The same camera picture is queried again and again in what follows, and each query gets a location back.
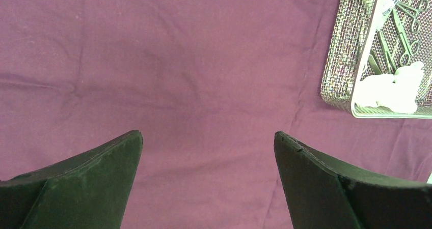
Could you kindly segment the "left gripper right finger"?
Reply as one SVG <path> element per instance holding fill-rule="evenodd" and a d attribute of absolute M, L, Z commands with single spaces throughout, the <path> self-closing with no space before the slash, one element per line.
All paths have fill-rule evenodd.
<path fill-rule="evenodd" d="M 274 152 L 294 228 L 431 228 L 431 185 L 378 174 L 279 131 Z"/>

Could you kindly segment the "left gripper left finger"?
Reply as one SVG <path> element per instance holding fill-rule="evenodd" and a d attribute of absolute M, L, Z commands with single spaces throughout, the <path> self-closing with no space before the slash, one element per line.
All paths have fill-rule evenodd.
<path fill-rule="evenodd" d="M 1 181 L 1 228 L 120 228 L 142 149 L 133 130 Z"/>

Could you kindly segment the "purple cloth wrap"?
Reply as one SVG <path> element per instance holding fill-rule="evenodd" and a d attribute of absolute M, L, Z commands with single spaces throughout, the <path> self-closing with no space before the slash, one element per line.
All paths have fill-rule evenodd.
<path fill-rule="evenodd" d="M 1 0 L 1 179 L 139 130 L 123 228 L 291 228 L 277 131 L 426 181 L 431 120 L 320 97 L 338 3 Z"/>

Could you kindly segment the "wire mesh instrument tray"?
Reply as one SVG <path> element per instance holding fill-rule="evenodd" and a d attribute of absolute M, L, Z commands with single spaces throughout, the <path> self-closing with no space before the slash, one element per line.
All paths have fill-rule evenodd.
<path fill-rule="evenodd" d="M 335 26 L 325 65 L 320 94 L 322 99 L 337 108 L 350 112 L 357 118 L 431 118 L 431 0 L 428 11 L 418 17 L 420 29 L 412 33 L 411 17 L 396 7 L 398 2 L 417 5 L 419 0 L 340 0 Z M 368 63 L 371 49 L 377 53 L 383 73 L 388 73 L 378 38 L 381 31 L 388 44 L 396 68 L 403 47 L 396 30 L 392 10 L 395 9 L 405 26 L 410 42 L 419 41 L 418 52 L 411 63 L 424 63 L 414 114 L 394 113 L 386 107 L 360 107 L 353 101 L 356 84 L 365 77 L 374 75 Z"/>

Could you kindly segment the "metal surgical scissors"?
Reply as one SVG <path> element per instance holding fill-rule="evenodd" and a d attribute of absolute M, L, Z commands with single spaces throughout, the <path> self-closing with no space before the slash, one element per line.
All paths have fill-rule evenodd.
<path fill-rule="evenodd" d="M 429 7 L 429 0 L 419 0 L 417 5 L 409 5 L 407 3 L 398 2 L 396 7 L 401 9 L 405 14 L 411 17 L 412 22 L 410 25 L 410 30 L 412 33 L 418 33 L 420 29 L 420 22 L 418 17 L 421 13 L 427 12 Z"/>

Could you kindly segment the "white cotton balls bag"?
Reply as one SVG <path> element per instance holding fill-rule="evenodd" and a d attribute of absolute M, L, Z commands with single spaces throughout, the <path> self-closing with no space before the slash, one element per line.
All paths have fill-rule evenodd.
<path fill-rule="evenodd" d="M 416 97 L 424 77 L 424 63 L 399 67 L 394 74 L 370 75 L 359 81 L 353 101 L 360 107 L 386 107 L 394 113 L 414 114 Z"/>

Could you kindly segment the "metal tweezers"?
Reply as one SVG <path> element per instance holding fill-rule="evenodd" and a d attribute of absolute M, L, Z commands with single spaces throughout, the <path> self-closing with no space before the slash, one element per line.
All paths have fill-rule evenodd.
<path fill-rule="evenodd" d="M 388 44 L 385 40 L 385 37 L 381 31 L 378 31 L 378 38 L 379 43 L 382 50 L 382 55 L 385 60 L 385 65 L 387 67 L 388 73 L 394 73 L 396 71 L 396 65 L 394 63 L 394 60 L 391 56 L 390 50 L 388 48 Z M 368 63 L 371 66 L 373 72 L 377 75 L 383 74 L 382 68 L 379 64 L 377 53 L 373 51 L 373 49 L 370 50 L 369 56 L 368 56 Z"/>

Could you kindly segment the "metal forceps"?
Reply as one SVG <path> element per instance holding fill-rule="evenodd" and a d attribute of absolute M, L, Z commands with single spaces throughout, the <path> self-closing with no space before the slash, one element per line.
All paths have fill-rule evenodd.
<path fill-rule="evenodd" d="M 420 44 L 419 41 L 416 40 L 412 42 L 409 41 L 405 32 L 405 26 L 395 9 L 392 10 L 392 16 L 399 35 L 400 43 L 403 47 L 403 52 L 399 58 L 399 65 L 407 66 L 411 61 L 411 57 L 418 52 Z"/>

